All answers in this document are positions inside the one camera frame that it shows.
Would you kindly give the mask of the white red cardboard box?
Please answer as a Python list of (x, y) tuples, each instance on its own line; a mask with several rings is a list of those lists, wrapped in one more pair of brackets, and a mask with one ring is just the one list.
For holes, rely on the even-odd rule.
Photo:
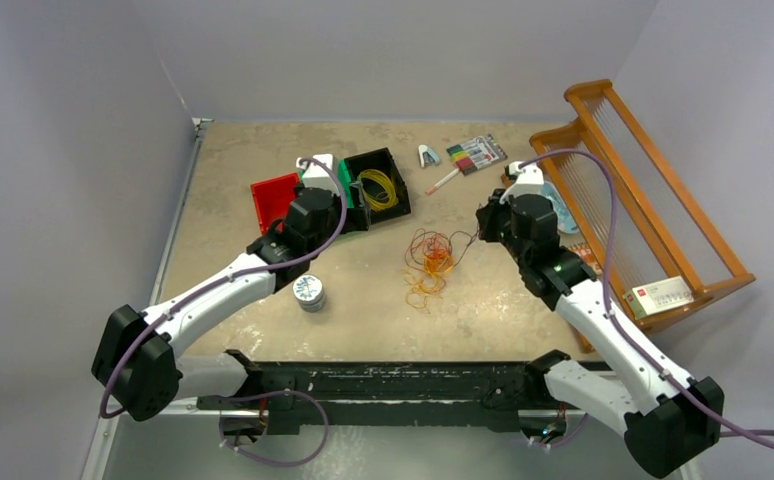
[(635, 286), (623, 295), (637, 320), (693, 302), (693, 294), (681, 276)]

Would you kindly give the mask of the red plastic bin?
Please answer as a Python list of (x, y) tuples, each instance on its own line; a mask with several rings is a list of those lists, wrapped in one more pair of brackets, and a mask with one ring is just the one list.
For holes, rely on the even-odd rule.
[(283, 219), (289, 204), (295, 199), (295, 186), (299, 183), (296, 173), (289, 173), (250, 185), (256, 219), (262, 234), (270, 225)]

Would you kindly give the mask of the blue white plastic packet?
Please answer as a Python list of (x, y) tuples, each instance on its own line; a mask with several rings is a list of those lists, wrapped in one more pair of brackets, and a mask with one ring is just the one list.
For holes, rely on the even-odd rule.
[(541, 194), (552, 204), (553, 211), (557, 216), (558, 231), (568, 235), (579, 233), (580, 229), (555, 185), (550, 181), (545, 181)]

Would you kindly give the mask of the loose white marker pen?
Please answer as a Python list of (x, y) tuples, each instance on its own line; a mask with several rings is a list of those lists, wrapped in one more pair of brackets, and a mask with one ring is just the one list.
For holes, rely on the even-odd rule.
[(438, 180), (434, 185), (429, 187), (425, 193), (427, 195), (432, 195), (434, 192), (442, 188), (444, 185), (446, 185), (448, 182), (450, 182), (453, 178), (458, 176), (460, 174), (460, 170), (458, 168), (454, 168), (449, 173), (447, 173), (443, 178)]

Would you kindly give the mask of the green plastic bin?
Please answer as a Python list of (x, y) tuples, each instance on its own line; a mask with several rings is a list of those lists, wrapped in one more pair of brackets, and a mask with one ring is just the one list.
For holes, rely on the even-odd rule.
[(345, 160), (344, 159), (337, 159), (335, 161), (334, 171), (338, 176), (338, 179), (340, 180), (340, 183), (343, 187), (345, 196), (347, 198), (348, 203), (352, 203), (352, 192), (351, 192), (351, 183), (352, 183), (352, 177), (349, 173), (348, 168), (346, 167)]

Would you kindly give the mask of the round blue white tin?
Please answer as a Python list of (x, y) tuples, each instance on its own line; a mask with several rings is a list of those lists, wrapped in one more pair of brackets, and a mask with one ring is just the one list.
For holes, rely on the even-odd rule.
[(305, 274), (292, 284), (292, 292), (299, 307), (309, 313), (320, 311), (326, 303), (323, 282), (316, 276)]

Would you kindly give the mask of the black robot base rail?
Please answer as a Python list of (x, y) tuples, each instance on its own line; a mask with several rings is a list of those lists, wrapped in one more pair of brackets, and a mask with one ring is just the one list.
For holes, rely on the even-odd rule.
[(319, 425), (481, 427), (518, 432), (529, 412), (555, 411), (541, 376), (568, 354), (552, 350), (532, 361), (253, 362), (232, 394), (198, 399), (201, 410), (263, 409), (271, 435)]

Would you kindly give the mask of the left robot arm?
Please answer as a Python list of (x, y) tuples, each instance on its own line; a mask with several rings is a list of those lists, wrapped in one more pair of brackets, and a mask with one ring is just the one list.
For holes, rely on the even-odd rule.
[(346, 232), (365, 231), (371, 208), (360, 182), (346, 195), (299, 186), (286, 216), (220, 272), (183, 294), (141, 311), (108, 317), (91, 373), (105, 388), (100, 415), (145, 421), (180, 397), (186, 371), (177, 362), (209, 330), (304, 275), (312, 260)]

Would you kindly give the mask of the marker pen pack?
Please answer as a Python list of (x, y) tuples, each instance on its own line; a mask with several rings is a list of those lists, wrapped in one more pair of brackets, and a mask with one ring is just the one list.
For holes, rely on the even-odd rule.
[(475, 136), (446, 149), (455, 168), (464, 175), (473, 174), (508, 159), (505, 150), (491, 134)]

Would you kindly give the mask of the black plastic bin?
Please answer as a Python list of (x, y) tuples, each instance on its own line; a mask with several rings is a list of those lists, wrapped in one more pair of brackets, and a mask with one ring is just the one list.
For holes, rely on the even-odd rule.
[(371, 208), (371, 223), (407, 216), (411, 201), (407, 185), (386, 147), (344, 159), (352, 181), (360, 181)]

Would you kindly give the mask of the wooden rack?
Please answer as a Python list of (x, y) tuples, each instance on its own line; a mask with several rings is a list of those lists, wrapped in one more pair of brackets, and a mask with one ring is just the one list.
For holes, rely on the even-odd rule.
[(627, 315), (623, 295), (635, 286), (681, 276), (693, 302), (636, 320), (646, 334), (665, 330), (754, 282), (714, 223), (611, 81), (575, 84), (564, 93), (576, 117), (535, 133), (530, 144), (605, 266)]

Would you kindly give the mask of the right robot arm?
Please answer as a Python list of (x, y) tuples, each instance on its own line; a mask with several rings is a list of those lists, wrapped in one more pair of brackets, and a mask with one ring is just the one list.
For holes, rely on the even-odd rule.
[(505, 247), (526, 289), (587, 337), (615, 373), (614, 382), (560, 354), (527, 376), (539, 407), (555, 400), (583, 410), (617, 433), (648, 474), (664, 478), (720, 439), (720, 427), (695, 406), (721, 411), (725, 395), (710, 377), (695, 379), (606, 302), (595, 272), (560, 243), (550, 200), (498, 188), (476, 212), (479, 238)]

